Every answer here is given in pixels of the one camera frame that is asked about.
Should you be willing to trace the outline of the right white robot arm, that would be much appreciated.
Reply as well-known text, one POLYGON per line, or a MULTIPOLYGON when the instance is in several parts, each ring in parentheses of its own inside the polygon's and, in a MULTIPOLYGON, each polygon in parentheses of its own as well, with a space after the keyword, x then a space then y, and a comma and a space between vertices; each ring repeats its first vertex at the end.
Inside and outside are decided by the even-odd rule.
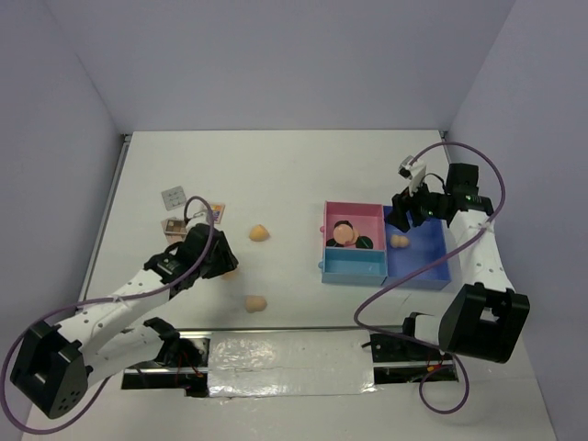
POLYGON ((442 192, 425 183, 426 166, 410 159, 400 167, 408 186, 392 199, 387 223, 408 232, 426 221, 445 221, 457 248, 463 285, 446 312, 412 313, 403 324, 401 352, 419 359, 432 345, 444 352, 505 363, 530 311, 527 296, 515 291, 495 240, 489 198, 480 195, 479 169, 451 164, 442 192))

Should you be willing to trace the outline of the orange teardrop sponge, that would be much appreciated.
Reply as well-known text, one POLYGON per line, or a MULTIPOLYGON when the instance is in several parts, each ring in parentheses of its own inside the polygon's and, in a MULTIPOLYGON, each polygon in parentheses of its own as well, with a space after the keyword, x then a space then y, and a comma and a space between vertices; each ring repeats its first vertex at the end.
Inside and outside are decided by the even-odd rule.
POLYGON ((262 224, 255 225, 249 232, 249 239, 253 242, 264 242, 270 237, 267 228, 262 224))

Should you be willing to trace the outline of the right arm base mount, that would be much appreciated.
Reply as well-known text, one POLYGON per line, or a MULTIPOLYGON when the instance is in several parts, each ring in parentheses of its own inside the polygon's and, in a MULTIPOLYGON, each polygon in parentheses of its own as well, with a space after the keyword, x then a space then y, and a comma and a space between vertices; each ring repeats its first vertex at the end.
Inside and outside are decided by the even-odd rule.
POLYGON ((371 333, 361 345, 371 353, 376 385, 429 381, 458 381, 454 360, 440 351, 387 334, 371 333))

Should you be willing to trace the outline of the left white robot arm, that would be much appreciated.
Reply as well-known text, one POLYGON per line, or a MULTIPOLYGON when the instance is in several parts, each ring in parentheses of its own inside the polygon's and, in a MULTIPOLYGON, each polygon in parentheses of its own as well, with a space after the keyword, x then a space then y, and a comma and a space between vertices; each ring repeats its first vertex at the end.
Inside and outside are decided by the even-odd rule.
POLYGON ((233 271, 238 260, 224 232, 199 223, 184 241, 152 256, 137 275, 104 302, 85 305, 54 325, 24 334, 10 380, 48 418, 70 412, 103 379, 142 363, 169 366, 199 351, 170 323, 148 312, 200 279, 233 271))

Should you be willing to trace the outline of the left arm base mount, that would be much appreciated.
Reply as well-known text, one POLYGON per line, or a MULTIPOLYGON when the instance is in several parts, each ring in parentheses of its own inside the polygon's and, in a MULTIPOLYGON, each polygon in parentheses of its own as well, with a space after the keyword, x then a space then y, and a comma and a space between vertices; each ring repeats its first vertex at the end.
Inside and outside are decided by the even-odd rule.
POLYGON ((123 372, 123 390, 181 390, 187 397, 209 396, 210 337, 181 333, 170 323, 153 318, 143 323, 163 338, 154 359, 142 361, 123 372))

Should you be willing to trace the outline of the green puff top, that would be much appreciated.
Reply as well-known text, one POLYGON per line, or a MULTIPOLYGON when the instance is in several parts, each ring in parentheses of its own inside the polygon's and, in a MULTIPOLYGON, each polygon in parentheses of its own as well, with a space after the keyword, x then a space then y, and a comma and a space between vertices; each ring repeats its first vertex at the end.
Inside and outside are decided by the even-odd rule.
POLYGON ((349 220, 339 220, 334 224, 334 230, 342 231, 343 229, 353 230, 354 227, 349 220))

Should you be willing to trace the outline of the peach puff with ribbon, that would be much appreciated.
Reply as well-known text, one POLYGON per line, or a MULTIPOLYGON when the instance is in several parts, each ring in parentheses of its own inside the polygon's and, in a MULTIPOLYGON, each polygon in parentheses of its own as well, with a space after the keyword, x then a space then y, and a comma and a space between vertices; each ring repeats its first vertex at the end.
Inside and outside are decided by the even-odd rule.
POLYGON ((334 239, 339 243, 354 242, 357 239, 356 230, 343 229, 342 231, 334 230, 334 239))

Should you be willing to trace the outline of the green puff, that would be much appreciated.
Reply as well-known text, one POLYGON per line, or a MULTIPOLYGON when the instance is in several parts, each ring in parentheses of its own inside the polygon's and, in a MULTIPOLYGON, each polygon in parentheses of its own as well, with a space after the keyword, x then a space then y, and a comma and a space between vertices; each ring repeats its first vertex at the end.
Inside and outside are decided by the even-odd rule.
POLYGON ((345 245, 343 243, 337 242, 334 238, 328 239, 326 241, 326 246, 327 247, 345 247, 345 245))
POLYGON ((342 231, 343 229, 353 230, 354 227, 349 220, 339 220, 334 224, 334 230, 342 231))
POLYGON ((367 237, 360 235, 356 240, 356 248, 358 249, 373 249, 373 241, 367 237))

